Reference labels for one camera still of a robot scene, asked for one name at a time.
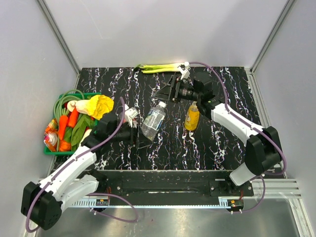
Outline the clear bottle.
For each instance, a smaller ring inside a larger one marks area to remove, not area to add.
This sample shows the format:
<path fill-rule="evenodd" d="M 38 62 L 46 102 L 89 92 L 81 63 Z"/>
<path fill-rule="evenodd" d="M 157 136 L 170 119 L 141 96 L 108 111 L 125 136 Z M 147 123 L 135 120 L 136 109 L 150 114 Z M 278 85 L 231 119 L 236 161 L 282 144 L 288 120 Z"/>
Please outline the clear bottle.
<path fill-rule="evenodd" d="M 142 133 L 150 141 L 153 141 L 158 130 L 165 118 L 166 112 L 164 111 L 166 103 L 160 101 L 157 106 L 152 107 L 148 112 L 144 122 L 141 126 Z"/>

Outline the yellow juice bottle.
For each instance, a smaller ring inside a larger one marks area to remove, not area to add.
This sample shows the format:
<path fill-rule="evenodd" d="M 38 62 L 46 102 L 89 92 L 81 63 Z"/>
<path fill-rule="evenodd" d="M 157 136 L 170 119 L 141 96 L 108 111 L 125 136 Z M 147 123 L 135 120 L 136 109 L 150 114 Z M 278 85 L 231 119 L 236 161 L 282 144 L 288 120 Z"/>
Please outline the yellow juice bottle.
<path fill-rule="evenodd" d="M 199 122 L 199 110 L 197 107 L 197 102 L 193 102 L 190 107 L 188 108 L 186 119 L 184 126 L 188 131 L 194 131 Z"/>

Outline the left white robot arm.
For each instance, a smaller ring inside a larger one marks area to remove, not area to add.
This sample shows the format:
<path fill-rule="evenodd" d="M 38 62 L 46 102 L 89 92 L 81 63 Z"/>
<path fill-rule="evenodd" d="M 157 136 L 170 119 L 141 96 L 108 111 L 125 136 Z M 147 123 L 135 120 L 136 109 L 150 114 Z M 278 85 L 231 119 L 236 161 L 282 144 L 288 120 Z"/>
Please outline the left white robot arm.
<path fill-rule="evenodd" d="M 102 195 L 107 189 L 107 176 L 97 170 L 86 171 L 97 160 L 97 152 L 108 142 L 127 141 L 138 149 L 151 145 L 136 121 L 124 121 L 115 114 L 105 114 L 73 155 L 39 183 L 29 182 L 23 190 L 21 213 L 30 222 L 48 230 L 62 213 L 84 196 Z"/>

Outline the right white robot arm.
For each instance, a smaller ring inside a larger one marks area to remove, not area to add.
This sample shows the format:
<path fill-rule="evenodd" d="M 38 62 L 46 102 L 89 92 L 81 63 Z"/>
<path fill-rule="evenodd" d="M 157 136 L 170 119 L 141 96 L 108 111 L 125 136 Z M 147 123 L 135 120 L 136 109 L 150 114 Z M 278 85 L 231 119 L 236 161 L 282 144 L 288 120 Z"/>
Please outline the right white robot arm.
<path fill-rule="evenodd" d="M 234 196 L 242 190 L 242 185 L 268 171 L 282 160 L 280 140 L 277 130 L 264 128 L 237 114 L 213 93 L 212 81 L 197 76 L 189 84 L 184 79 L 172 76 L 167 85 L 154 94 L 162 101 L 195 101 L 199 112 L 224 126 L 245 145 L 244 163 L 229 175 L 225 191 Z"/>

